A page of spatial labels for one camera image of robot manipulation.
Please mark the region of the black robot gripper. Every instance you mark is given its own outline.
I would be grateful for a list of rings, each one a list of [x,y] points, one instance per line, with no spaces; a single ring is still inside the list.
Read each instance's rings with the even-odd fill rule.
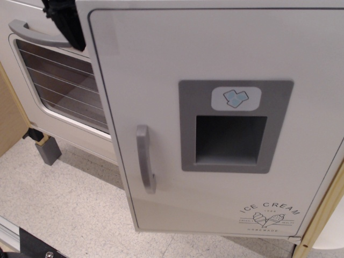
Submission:
[[[63,36],[77,50],[86,47],[75,0],[42,0],[43,12],[51,18]]]

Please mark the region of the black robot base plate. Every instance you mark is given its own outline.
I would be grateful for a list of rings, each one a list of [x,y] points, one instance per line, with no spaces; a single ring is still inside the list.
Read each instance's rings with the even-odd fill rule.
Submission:
[[[28,231],[19,228],[20,252],[28,257],[66,258],[64,254],[38,239]]]

